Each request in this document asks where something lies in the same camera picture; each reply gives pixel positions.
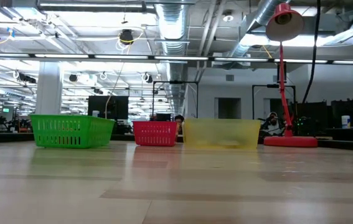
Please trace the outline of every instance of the lamp shade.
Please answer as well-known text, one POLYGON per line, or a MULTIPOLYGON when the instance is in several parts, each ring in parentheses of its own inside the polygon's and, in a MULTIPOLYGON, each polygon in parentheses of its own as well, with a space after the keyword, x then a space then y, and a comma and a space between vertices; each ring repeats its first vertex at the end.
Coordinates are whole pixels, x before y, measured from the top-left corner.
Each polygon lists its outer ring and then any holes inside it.
POLYGON ((289 4, 281 3, 266 26, 266 35, 273 41, 291 40, 301 33, 303 26, 302 16, 291 10, 289 4))

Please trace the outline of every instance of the lamp base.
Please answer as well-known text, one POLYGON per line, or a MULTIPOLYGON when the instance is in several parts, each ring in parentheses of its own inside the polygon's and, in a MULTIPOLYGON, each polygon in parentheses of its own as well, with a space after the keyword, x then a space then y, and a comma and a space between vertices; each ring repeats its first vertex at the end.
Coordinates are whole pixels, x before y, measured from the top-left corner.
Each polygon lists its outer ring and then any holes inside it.
POLYGON ((266 137, 263 140, 263 144, 266 146, 284 146, 284 147, 317 147, 318 140, 314 137, 266 137))

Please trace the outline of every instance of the green basket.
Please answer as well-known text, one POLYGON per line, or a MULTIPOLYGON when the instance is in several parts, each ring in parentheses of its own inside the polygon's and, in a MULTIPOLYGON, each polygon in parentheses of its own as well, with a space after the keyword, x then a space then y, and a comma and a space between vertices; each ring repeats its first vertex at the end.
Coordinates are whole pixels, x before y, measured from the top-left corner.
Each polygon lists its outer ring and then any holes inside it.
POLYGON ((32 114, 37 146, 89 148, 107 145, 114 121, 82 115, 32 114))

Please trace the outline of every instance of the red basket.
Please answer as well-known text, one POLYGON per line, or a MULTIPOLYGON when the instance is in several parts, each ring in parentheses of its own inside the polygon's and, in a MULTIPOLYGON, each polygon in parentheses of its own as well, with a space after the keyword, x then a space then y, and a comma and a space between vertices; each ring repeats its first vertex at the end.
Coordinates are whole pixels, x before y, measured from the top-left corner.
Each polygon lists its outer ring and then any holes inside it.
POLYGON ((177 130, 177 122, 133 121, 134 140, 140 146, 174 146, 177 130))

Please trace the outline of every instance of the plastic basket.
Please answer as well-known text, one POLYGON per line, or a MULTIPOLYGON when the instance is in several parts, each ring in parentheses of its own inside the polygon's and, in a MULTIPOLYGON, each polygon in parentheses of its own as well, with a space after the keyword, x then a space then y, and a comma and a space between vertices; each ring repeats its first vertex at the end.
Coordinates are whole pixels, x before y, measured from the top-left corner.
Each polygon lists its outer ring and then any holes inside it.
POLYGON ((134 140, 140 146, 174 146, 177 130, 177 122, 133 121, 134 140))
POLYGON ((81 115, 32 114, 37 146, 89 148, 107 145, 114 121, 81 115))
POLYGON ((256 149, 260 121, 244 119, 186 119, 184 144, 193 148, 256 149))

